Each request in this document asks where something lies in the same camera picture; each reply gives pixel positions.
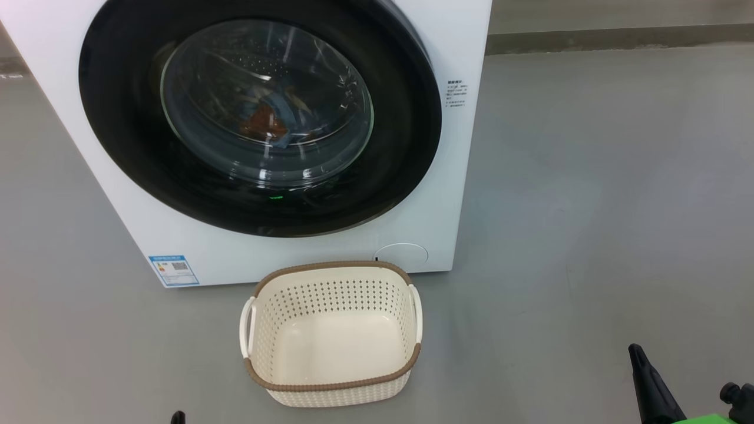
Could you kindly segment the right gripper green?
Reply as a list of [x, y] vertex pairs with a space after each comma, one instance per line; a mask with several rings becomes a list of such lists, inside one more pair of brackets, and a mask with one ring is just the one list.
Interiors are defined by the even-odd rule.
[[725, 415], [709, 414], [688, 418], [675, 397], [667, 388], [660, 374], [649, 362], [643, 347], [630, 344], [628, 347], [632, 367], [633, 384], [641, 423], [674, 424], [737, 424]]

